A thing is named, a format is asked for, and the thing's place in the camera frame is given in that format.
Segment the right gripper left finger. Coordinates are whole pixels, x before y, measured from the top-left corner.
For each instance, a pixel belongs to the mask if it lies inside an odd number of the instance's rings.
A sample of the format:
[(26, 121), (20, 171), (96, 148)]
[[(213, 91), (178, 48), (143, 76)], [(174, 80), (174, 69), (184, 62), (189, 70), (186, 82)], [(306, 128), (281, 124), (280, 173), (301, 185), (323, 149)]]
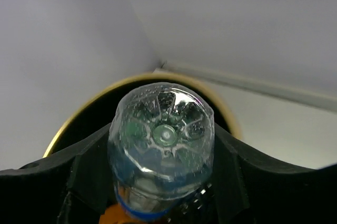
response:
[(49, 157), (1, 171), (1, 223), (98, 223), (114, 200), (110, 125)]

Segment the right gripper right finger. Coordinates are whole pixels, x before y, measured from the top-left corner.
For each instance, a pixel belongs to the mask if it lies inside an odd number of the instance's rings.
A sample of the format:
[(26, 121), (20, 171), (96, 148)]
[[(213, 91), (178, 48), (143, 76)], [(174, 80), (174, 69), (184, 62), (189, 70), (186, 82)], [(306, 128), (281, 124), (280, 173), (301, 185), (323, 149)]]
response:
[(336, 165), (275, 159), (215, 127), (212, 173), (219, 223), (336, 223)]

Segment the small orange bottle barcode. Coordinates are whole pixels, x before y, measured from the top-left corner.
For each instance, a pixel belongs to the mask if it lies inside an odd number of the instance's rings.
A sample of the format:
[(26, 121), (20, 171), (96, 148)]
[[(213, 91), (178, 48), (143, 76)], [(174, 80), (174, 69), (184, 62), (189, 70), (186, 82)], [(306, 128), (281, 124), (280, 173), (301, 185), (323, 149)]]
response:
[(119, 204), (109, 206), (100, 216), (99, 224), (123, 224), (133, 222)]

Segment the blue label water bottle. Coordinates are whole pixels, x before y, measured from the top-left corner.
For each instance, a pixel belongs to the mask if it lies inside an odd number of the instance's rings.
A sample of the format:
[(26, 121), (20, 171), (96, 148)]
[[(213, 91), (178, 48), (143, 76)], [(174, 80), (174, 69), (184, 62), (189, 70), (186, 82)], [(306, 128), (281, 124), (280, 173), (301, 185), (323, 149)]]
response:
[(194, 91), (158, 82), (119, 102), (107, 153), (122, 208), (153, 221), (194, 193), (212, 173), (214, 112)]

